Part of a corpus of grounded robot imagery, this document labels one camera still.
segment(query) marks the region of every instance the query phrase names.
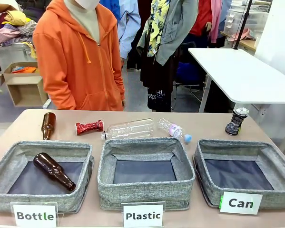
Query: mannequin head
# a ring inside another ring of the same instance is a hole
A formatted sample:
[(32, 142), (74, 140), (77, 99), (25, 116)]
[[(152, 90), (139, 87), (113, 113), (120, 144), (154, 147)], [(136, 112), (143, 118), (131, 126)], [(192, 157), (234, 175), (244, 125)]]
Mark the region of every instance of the mannequin head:
[(74, 0), (77, 4), (86, 10), (94, 10), (100, 0)]

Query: black can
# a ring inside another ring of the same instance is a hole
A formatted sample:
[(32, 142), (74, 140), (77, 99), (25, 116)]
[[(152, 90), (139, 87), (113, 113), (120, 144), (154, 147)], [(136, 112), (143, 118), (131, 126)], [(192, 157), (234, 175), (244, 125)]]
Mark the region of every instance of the black can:
[(229, 135), (238, 135), (241, 130), (242, 122), (249, 115), (249, 110), (240, 107), (233, 110), (231, 122), (227, 124), (225, 131)]

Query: orange jacket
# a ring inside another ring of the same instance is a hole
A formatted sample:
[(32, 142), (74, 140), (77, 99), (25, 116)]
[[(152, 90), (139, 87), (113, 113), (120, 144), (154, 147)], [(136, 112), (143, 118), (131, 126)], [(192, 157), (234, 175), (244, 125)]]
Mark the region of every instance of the orange jacket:
[(96, 7), (100, 44), (53, 0), (33, 34), (44, 90), (58, 109), (122, 111), (124, 97), (117, 20)]

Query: floor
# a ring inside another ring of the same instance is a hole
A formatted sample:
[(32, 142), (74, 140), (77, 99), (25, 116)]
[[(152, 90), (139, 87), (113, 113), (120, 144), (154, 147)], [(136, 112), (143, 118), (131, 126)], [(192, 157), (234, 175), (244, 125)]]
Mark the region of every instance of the floor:
[[(22, 51), (0, 50), (0, 64), (2, 69), (6, 69), (11, 62), (33, 61)], [(140, 82), (140, 72), (123, 68), (123, 78), (126, 88), (126, 108), (125, 111), (151, 112), (147, 107), (147, 90)], [(10, 124), (25, 110), (25, 108), (14, 107), (6, 86), (1, 87), (3, 93), (0, 95), (0, 136), (10, 126)], [(196, 93), (201, 99), (202, 91)], [(172, 94), (173, 112), (198, 112), (200, 102), (191, 95), (188, 88), (179, 87), (177, 89), (177, 102), (175, 103), (176, 91)]]

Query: green tape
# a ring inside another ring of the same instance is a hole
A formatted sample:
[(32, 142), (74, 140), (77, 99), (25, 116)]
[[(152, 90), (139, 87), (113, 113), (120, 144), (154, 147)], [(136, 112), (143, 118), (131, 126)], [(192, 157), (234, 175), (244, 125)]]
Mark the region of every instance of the green tape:
[(223, 202), (223, 196), (220, 198), (219, 208), (221, 208)]

